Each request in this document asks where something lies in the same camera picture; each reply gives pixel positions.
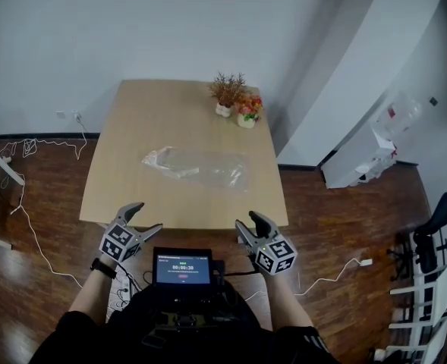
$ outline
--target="plastic bag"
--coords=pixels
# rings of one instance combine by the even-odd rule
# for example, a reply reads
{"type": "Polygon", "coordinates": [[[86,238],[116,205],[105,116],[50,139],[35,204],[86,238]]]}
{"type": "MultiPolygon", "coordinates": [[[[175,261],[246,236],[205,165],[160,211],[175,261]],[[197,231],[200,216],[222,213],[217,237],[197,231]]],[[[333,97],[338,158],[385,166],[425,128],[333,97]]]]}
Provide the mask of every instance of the plastic bag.
{"type": "Polygon", "coordinates": [[[238,191],[247,190],[245,162],[243,154],[198,152],[170,146],[151,151],[142,160],[167,177],[238,191]]]}
{"type": "Polygon", "coordinates": [[[393,102],[382,111],[377,123],[380,136],[393,140],[422,117],[422,105],[404,92],[398,92],[393,102]]]}

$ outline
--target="orange flowers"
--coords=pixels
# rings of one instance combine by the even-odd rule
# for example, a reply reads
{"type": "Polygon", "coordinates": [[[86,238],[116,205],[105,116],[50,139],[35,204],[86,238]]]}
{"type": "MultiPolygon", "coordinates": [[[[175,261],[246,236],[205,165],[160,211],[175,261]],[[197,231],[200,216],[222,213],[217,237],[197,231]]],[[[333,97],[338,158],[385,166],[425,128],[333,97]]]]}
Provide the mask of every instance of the orange flowers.
{"type": "Polygon", "coordinates": [[[238,102],[238,113],[243,115],[245,120],[253,118],[257,121],[259,119],[257,114],[262,107],[260,96],[244,97],[238,102]]]}

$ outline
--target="small flower pot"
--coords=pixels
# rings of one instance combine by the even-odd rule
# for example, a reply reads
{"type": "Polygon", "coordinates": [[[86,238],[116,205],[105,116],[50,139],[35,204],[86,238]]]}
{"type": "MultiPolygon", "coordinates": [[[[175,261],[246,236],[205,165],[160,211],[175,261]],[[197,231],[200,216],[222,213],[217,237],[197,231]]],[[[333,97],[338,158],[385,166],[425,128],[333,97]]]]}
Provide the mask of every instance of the small flower pot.
{"type": "Polygon", "coordinates": [[[245,120],[245,116],[239,114],[237,119],[238,125],[243,128],[253,128],[255,127],[255,119],[248,118],[245,120]]]}
{"type": "Polygon", "coordinates": [[[223,105],[220,105],[220,103],[216,103],[216,109],[215,109],[215,113],[217,115],[223,116],[224,118],[229,118],[231,115],[231,107],[226,107],[223,105]]]}

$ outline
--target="wristwatch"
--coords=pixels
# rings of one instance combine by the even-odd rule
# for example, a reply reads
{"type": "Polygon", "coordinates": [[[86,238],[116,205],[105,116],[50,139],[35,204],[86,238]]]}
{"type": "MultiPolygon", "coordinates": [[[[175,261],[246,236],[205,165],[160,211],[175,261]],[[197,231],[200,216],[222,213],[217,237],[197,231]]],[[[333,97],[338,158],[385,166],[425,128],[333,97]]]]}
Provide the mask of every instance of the wristwatch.
{"type": "Polygon", "coordinates": [[[103,264],[102,262],[100,262],[99,258],[96,258],[95,260],[93,260],[93,263],[90,266],[90,270],[91,271],[99,270],[100,272],[103,272],[105,275],[107,275],[111,279],[115,279],[115,277],[117,276],[117,272],[115,272],[114,270],[112,270],[110,267],[103,264]]]}

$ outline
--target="plastic bottle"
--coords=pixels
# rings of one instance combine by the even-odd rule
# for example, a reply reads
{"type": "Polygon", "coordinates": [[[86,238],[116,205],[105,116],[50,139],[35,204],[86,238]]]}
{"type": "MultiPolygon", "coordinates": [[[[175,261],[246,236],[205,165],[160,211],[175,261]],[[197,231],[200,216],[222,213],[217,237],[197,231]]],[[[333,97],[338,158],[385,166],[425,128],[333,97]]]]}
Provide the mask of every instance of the plastic bottle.
{"type": "Polygon", "coordinates": [[[403,92],[398,92],[392,103],[383,110],[376,121],[377,132],[393,141],[422,116],[422,105],[403,92]]]}

